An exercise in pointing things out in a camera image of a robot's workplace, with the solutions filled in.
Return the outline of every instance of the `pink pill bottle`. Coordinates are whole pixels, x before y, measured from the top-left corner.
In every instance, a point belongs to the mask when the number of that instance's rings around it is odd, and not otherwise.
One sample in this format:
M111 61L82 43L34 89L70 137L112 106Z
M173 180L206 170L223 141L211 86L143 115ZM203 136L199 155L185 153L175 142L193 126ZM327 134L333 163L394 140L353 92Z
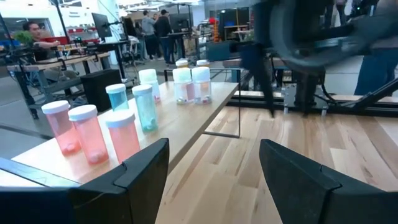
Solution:
M95 105L78 106L68 112L69 120L77 130L87 162L91 165L109 159L97 113Z
M110 113L105 120L120 164L141 150L135 119L132 111L123 110Z
M74 154L81 149L76 129L69 121L69 107L69 102L66 100L54 101L42 106L43 114L47 117L64 156Z

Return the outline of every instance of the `black jacket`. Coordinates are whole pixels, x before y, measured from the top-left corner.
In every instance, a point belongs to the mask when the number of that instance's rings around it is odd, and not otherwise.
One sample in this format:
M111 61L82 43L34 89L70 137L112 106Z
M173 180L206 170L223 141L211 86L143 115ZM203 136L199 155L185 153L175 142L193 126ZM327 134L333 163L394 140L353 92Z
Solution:
M155 29L159 37L167 37L167 35L172 32L169 18L160 16L156 21Z

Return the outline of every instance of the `black box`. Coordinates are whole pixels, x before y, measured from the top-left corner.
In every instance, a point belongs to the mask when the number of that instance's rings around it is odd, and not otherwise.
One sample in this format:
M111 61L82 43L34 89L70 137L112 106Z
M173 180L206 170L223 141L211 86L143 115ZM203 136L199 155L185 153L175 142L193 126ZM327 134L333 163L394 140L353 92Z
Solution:
M105 87L122 83L119 70L106 69L83 75L80 79L89 104L95 105L98 112L103 112L111 108L111 102Z

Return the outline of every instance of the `white lid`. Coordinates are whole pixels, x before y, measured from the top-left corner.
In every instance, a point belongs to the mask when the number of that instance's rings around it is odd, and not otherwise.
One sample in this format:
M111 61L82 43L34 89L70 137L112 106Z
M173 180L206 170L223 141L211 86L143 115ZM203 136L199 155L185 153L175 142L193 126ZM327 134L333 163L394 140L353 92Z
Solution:
M132 94L134 94L134 96L141 96L146 93L152 93L152 86L151 85L138 85L138 86L134 86L131 90L132 90Z
M55 114L69 109L70 105L67 100L54 101L42 106L43 114Z
M145 69L138 72L139 81L142 82L153 82L157 81L156 70Z
M191 70L189 68L173 69L173 79L175 83L191 82Z
M182 66L182 65L188 65L188 61L187 60L178 60L175 62L176 66Z
M68 112L70 121L81 121L97 116L97 107L95 105L78 106Z
M115 85L110 85L105 87L106 93L120 93L122 91L126 91L126 85L125 84L115 84Z
M131 110L112 111L105 118L105 123L108 128L120 128L133 123L135 119Z
M208 65L210 64L207 60L197 60L197 65Z
M192 80L194 82L210 81L210 69L208 67L193 68Z

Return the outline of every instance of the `plastic container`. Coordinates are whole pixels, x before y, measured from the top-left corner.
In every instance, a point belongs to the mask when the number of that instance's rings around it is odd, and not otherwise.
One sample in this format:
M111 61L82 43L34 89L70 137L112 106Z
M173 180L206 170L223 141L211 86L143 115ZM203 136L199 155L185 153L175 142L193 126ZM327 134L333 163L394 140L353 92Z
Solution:
M195 104L211 103L211 80L208 67L192 69L192 82L195 87Z
M125 84L110 85L105 90L111 101L113 111L129 109Z
M174 97L177 104L184 105L195 99L195 88L191 79L189 68L176 68L173 70Z
M108 151L97 118L97 107L95 105L78 106L70 110L68 115L77 130L88 163L100 164L108 160Z
M210 62L207 60L197 60L197 67L208 67L210 68Z
M177 68L189 68L187 60L178 60L175 62L175 66Z
M155 100L151 85L139 85L132 88L136 99L137 112L142 131L147 133L157 129Z
M141 150L135 119L132 111L122 110L110 113L105 121L120 164Z
M75 127L69 121L69 102L66 100L47 103L42 111L50 123L55 139L64 156L76 153L81 149Z
M159 82L157 81L156 70L145 69L138 72L139 81L141 85L151 85L152 86L152 96L155 99L155 103L160 102L160 90Z

